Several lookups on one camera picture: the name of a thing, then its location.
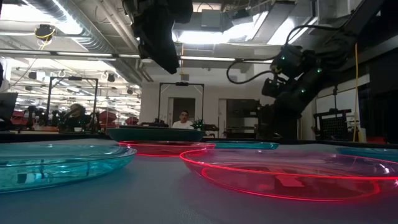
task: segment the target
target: red plate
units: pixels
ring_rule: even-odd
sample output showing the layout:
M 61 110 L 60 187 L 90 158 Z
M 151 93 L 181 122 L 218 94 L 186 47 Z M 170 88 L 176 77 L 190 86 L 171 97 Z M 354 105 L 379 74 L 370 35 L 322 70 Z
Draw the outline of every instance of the red plate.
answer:
M 181 152 L 214 149 L 216 144 L 182 141 L 123 141 L 120 146 L 137 150 L 137 155 L 178 157 Z
M 210 182 L 249 194 L 337 202 L 397 191 L 398 163 L 303 151 L 216 149 L 183 152 Z

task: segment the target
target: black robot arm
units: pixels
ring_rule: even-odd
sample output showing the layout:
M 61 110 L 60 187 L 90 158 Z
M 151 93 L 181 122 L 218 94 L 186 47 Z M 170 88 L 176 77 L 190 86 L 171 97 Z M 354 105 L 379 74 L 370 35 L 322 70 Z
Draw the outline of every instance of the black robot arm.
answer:
M 288 42 L 293 31 L 320 26 L 298 26 L 290 32 L 286 44 L 271 64 L 276 76 L 284 74 L 288 79 L 284 83 L 275 82 L 275 78 L 268 79 L 262 90 L 263 95 L 275 98 L 274 104 L 263 113 L 262 137 L 272 138 L 274 133 L 284 136 L 278 126 L 289 120 L 296 121 L 327 83 L 336 82 L 333 75 L 345 64 L 363 29 L 386 1 L 363 0 L 341 27 L 321 27 L 336 32 L 315 50 L 300 50 Z

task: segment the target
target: table surface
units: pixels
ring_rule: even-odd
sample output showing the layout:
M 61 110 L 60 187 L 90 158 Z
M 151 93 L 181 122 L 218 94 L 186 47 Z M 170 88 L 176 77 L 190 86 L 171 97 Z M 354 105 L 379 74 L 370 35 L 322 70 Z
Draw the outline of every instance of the table surface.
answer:
M 100 139 L 51 143 L 116 144 Z M 336 147 L 309 144 L 279 149 L 333 152 Z M 397 223 L 397 199 L 335 203 L 259 197 L 208 183 L 192 174 L 179 158 L 136 156 L 125 168 L 104 177 L 0 194 L 0 219 L 4 224 Z

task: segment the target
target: white shirt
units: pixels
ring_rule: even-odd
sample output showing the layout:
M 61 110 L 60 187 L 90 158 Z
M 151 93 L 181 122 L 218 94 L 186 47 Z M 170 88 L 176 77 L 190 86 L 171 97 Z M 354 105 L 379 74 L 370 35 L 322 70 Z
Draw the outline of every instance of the white shirt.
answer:
M 193 129 L 193 127 L 191 125 L 192 125 L 191 121 L 187 121 L 185 123 L 181 123 L 181 121 L 177 121 L 177 122 L 174 122 L 172 128 Z

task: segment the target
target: ceiling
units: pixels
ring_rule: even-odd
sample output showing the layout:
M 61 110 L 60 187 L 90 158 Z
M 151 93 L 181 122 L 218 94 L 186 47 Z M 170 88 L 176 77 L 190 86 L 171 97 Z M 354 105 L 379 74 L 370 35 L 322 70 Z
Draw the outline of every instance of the ceiling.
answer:
M 7 0 L 6 3 L 11 4 L 3 6 L 0 19 L 0 48 L 22 50 L 39 50 L 43 48 L 44 50 L 63 52 L 87 52 L 90 49 L 90 52 L 96 53 L 138 54 L 135 45 L 137 41 L 135 38 L 131 38 L 132 32 L 129 30 L 131 21 L 124 14 L 121 0 L 58 0 L 66 9 L 62 13 L 69 13 L 70 16 L 66 16 L 66 18 L 67 20 L 71 20 L 72 23 L 60 22 L 59 19 L 56 20 L 49 10 L 33 10 L 30 6 L 25 5 L 25 2 L 30 2 L 35 6 L 42 4 L 40 5 L 42 7 L 45 4 L 54 3 L 53 0 Z M 223 22 L 224 24 L 220 29 L 228 31 L 232 29 L 231 17 L 234 16 L 234 13 L 239 9 L 246 8 L 250 16 L 253 16 L 255 20 L 253 20 L 251 30 L 244 29 L 241 33 L 242 36 L 247 38 L 248 32 L 253 32 L 252 39 L 245 40 L 238 38 L 229 40 L 228 42 L 209 44 L 185 43 L 181 53 L 201 57 L 268 58 L 278 54 L 280 44 L 284 43 L 283 40 L 285 37 L 283 38 L 283 35 L 286 35 L 286 32 L 289 32 L 294 26 L 306 24 L 314 18 L 321 21 L 322 19 L 329 19 L 335 16 L 335 14 L 329 11 L 336 9 L 323 7 L 321 11 L 314 3 L 317 3 L 317 1 L 208 0 L 195 2 L 193 5 L 194 15 L 191 22 L 183 26 L 176 24 L 173 33 L 178 39 L 182 37 L 185 31 L 198 31 L 198 29 L 200 31 L 202 29 L 200 27 L 202 9 L 209 9 L 209 7 L 221 9 L 221 12 L 223 12 L 222 16 L 227 17 L 227 20 Z M 110 8 L 114 9 L 117 15 L 113 15 Z M 261 18 L 261 14 L 264 17 L 262 21 L 259 21 L 258 18 Z M 80 32 L 78 30 L 75 33 L 65 32 L 66 30 L 70 30 L 70 27 L 65 27 L 65 24 L 73 27 L 76 23 L 83 24 L 83 31 Z M 58 28 L 54 38 L 50 42 L 47 42 L 47 45 L 44 47 L 41 47 L 44 42 L 38 40 L 33 34 L 34 30 L 40 24 L 51 24 Z M 310 35 L 309 31 L 304 30 L 303 35 L 294 44 L 309 48 L 325 37 L 324 35 Z M 98 41 L 101 44 L 100 47 L 106 46 L 106 48 L 91 49 L 84 42 L 85 39 Z M 268 44 L 272 39 L 277 39 L 275 45 Z M 166 71 L 159 69 L 160 67 L 151 60 L 137 61 L 134 58 L 127 58 L 110 62 L 89 57 L 84 58 L 84 60 L 73 57 L 68 59 L 54 59 L 51 55 L 48 58 L 39 58 L 37 60 L 19 57 L 18 55 L 9 58 L 12 69 L 11 83 L 15 84 L 12 86 L 11 91 L 18 91 L 24 94 L 19 99 L 21 108 L 31 103 L 30 100 L 33 98 L 42 99 L 41 102 L 36 101 L 34 103 L 40 103 L 39 106 L 44 106 L 47 103 L 47 97 L 44 95 L 48 92 L 49 77 L 64 75 L 65 77 L 97 78 L 100 89 L 98 92 L 100 96 L 98 106 L 110 105 L 124 114 L 139 114 L 139 105 L 129 105 L 127 102 L 131 101 L 138 104 L 137 102 L 140 101 L 141 90 L 137 85 L 141 85 L 142 82 L 156 82 L 156 79 L 152 79 L 151 75 L 158 77 L 159 75 L 167 74 Z M 198 69 L 227 68 L 229 63 L 184 61 L 182 66 Z M 245 73 L 249 70 L 250 66 L 250 64 L 242 64 L 238 65 L 237 68 L 242 73 Z M 43 80 L 30 79 L 27 77 L 29 72 L 44 73 L 46 78 Z M 108 74 L 113 73 L 116 80 L 109 83 L 106 77 Z M 58 84 L 58 87 L 53 89 L 52 93 L 59 96 L 52 98 L 54 100 L 51 107 L 65 107 L 67 104 L 70 104 L 70 100 L 68 100 L 68 103 L 65 103 L 67 98 L 75 98 L 74 101 L 84 103 L 88 108 L 93 106 L 93 100 L 87 100 L 90 97 L 93 98 L 92 94 L 94 90 L 92 87 L 89 88 L 94 85 L 93 82 L 82 81 L 77 83 L 70 80 L 63 80 L 63 83 L 63 86 L 59 86 Z M 27 85 L 33 86 L 33 90 L 26 90 L 25 87 Z M 70 87 L 73 85 L 80 86 L 81 90 L 84 91 L 72 94 L 70 91 L 67 91 L 66 85 Z M 129 86 L 134 87 L 132 95 L 126 93 Z

